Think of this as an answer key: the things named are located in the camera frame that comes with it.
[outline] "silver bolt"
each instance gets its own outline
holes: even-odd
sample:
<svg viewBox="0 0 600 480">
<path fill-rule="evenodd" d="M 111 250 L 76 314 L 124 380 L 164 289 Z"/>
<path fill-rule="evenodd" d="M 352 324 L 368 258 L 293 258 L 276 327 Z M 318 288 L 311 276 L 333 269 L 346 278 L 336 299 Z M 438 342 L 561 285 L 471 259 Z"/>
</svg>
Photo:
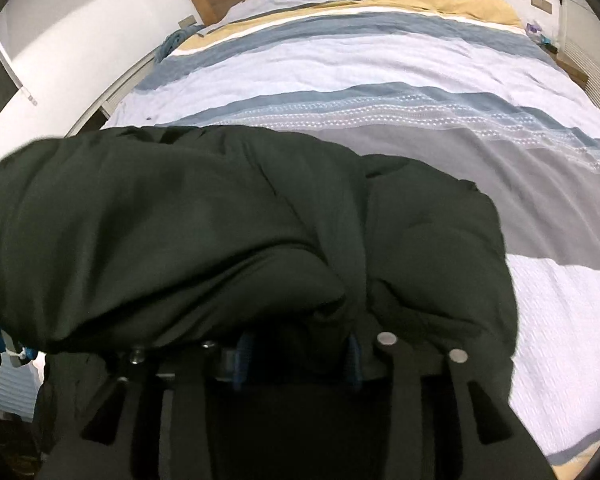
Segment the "silver bolt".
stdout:
<svg viewBox="0 0 600 480">
<path fill-rule="evenodd" d="M 391 346 L 398 342 L 398 338 L 393 332 L 381 332 L 378 334 L 378 342 L 384 346 Z"/>
<path fill-rule="evenodd" d="M 469 359 L 469 354 L 460 348 L 454 348 L 449 352 L 449 358 L 459 365 L 464 364 Z"/>
<path fill-rule="evenodd" d="M 141 348 L 135 348 L 129 356 L 129 362 L 131 362 L 133 365 L 139 365 L 140 363 L 144 362 L 144 350 Z"/>
</svg>

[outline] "bed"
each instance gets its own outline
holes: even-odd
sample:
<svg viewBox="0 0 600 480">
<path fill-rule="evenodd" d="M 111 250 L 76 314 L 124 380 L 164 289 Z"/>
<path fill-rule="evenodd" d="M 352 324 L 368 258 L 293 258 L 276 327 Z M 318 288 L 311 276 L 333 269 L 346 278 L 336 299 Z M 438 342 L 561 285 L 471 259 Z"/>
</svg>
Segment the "bed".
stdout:
<svg viewBox="0 0 600 480">
<path fill-rule="evenodd" d="M 518 301 L 510 405 L 554 465 L 599 441 L 600 111 L 582 89 L 503 0 L 225 4 L 105 127 L 265 126 L 476 182 Z"/>
</svg>

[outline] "striped duvet cover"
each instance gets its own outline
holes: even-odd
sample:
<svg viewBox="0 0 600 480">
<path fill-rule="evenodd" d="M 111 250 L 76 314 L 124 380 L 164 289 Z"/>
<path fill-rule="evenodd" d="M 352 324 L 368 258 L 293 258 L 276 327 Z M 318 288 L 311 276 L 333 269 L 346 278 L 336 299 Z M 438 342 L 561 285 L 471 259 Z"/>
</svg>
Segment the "striped duvet cover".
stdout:
<svg viewBox="0 0 600 480">
<path fill-rule="evenodd" d="M 106 126 L 246 124 L 473 180 L 519 309 L 510 405 L 553 464 L 600 439 L 600 111 L 502 0 L 247 0 Z"/>
</svg>

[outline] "yellow stripe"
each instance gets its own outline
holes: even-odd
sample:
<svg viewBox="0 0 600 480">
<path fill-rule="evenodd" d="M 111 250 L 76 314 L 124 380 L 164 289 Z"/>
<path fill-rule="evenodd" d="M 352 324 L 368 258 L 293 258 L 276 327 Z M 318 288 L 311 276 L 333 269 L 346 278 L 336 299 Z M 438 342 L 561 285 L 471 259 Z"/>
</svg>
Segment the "yellow stripe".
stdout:
<svg viewBox="0 0 600 480">
<path fill-rule="evenodd" d="M 459 16 L 485 23 L 498 23 L 507 27 L 522 28 L 516 12 L 504 0 L 341 0 L 327 2 L 305 9 L 283 10 L 267 16 L 253 18 L 245 22 L 229 23 L 213 30 L 206 36 L 192 36 L 178 50 L 186 52 L 204 48 L 229 36 L 245 32 L 250 28 L 262 28 L 270 22 L 278 22 L 288 18 L 311 16 L 322 10 L 360 9 L 363 7 L 388 7 L 392 9 L 410 10 L 412 12 L 428 12 L 440 16 Z"/>
</svg>

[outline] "dark green jacket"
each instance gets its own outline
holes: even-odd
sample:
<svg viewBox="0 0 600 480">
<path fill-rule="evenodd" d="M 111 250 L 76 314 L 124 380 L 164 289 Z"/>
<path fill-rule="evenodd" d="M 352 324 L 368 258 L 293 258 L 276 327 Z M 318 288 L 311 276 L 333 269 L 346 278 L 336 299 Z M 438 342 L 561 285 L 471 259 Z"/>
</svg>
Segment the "dark green jacket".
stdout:
<svg viewBox="0 0 600 480">
<path fill-rule="evenodd" d="M 509 389 L 516 302 L 475 185 L 243 126 L 39 140 L 0 164 L 0 325 L 47 352 L 223 338 L 267 323 L 314 372 L 355 331 L 463 348 Z"/>
</svg>

